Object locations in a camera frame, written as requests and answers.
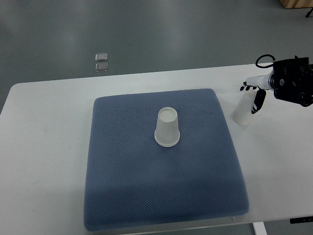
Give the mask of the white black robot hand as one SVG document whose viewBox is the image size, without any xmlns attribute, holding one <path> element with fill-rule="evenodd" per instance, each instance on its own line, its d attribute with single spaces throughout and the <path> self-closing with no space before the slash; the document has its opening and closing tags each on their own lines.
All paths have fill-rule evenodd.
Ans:
<svg viewBox="0 0 313 235">
<path fill-rule="evenodd" d="M 246 79 L 245 83 L 240 87 L 240 91 L 246 90 L 249 91 L 250 88 L 259 90 L 256 92 L 255 99 L 252 105 L 251 113 L 254 115 L 259 110 L 261 110 L 265 98 L 266 98 L 266 90 L 271 90 L 271 86 L 269 84 L 269 75 L 260 75 L 249 77 Z"/>
</svg>

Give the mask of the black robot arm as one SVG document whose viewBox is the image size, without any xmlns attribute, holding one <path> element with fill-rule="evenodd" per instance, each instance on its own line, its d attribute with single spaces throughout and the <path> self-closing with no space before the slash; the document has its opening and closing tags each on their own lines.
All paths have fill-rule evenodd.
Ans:
<svg viewBox="0 0 313 235">
<path fill-rule="evenodd" d="M 308 57 L 277 61 L 271 54 L 261 55 L 255 62 L 261 69 L 272 68 L 268 75 L 247 78 L 240 90 L 256 90 L 251 113 L 263 106 L 267 91 L 273 91 L 276 99 L 308 107 L 313 104 L 313 66 Z"/>
</svg>

